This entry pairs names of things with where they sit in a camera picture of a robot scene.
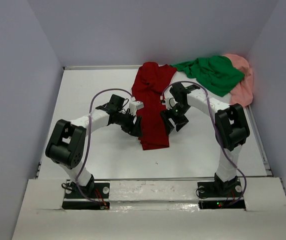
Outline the red t shirt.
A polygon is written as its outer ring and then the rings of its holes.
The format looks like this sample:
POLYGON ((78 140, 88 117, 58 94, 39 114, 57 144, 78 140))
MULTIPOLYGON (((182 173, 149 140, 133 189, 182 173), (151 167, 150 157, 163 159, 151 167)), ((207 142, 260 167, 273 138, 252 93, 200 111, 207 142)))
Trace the red t shirt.
POLYGON ((142 117, 142 149, 156 150, 169 147, 169 138, 160 113, 166 107, 160 102, 161 94, 171 83, 177 69, 170 65, 159 66, 156 62, 146 62, 139 67, 131 91, 136 100, 144 103, 137 111, 142 117))

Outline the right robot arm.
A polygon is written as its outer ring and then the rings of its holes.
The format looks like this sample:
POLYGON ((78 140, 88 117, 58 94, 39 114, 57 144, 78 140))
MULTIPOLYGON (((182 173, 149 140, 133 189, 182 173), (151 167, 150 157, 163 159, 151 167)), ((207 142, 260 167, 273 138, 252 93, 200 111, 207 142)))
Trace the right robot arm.
POLYGON ((196 194, 201 199, 229 198, 234 202, 241 200, 247 189, 247 181, 241 182, 245 174, 238 167, 238 158, 243 145, 250 135, 249 126, 243 107, 236 103, 229 105, 210 97, 205 87, 198 83, 183 81, 171 83, 165 88, 171 97, 161 93, 160 102, 166 109, 160 115, 165 125, 166 134, 173 130, 180 131, 189 120, 186 113, 195 108, 210 117, 215 139, 220 147, 220 156, 213 181, 198 183, 196 194))

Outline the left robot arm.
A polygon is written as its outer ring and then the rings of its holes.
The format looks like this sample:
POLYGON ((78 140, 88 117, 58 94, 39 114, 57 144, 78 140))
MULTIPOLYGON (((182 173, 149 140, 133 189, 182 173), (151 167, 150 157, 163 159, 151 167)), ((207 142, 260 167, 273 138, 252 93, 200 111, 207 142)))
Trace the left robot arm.
POLYGON ((131 97, 113 94, 110 100, 96 108, 91 108, 85 116, 56 122, 45 149, 45 155, 58 164, 70 177, 70 191, 89 198, 94 190, 94 176, 86 169, 91 134, 109 125, 119 125, 121 130, 133 137, 141 137, 141 120, 137 111, 144 103, 131 97))

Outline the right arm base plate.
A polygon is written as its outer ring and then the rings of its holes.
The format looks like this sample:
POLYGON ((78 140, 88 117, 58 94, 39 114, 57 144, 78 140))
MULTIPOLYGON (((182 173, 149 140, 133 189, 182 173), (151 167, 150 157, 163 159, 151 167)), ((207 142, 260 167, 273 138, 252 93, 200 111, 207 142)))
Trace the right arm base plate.
POLYGON ((195 193, 200 210, 246 209, 240 181, 223 191, 215 189, 213 181, 201 181, 197 183, 195 193))

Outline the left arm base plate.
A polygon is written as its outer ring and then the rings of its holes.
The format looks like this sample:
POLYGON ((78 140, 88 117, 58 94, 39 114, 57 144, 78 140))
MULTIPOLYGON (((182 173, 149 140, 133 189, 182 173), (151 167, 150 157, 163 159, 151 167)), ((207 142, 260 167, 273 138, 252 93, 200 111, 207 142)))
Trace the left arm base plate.
POLYGON ((64 190, 62 208, 64 210, 109 210, 110 182, 96 181, 91 193, 84 194, 78 190, 74 182, 66 181, 61 184, 64 190))

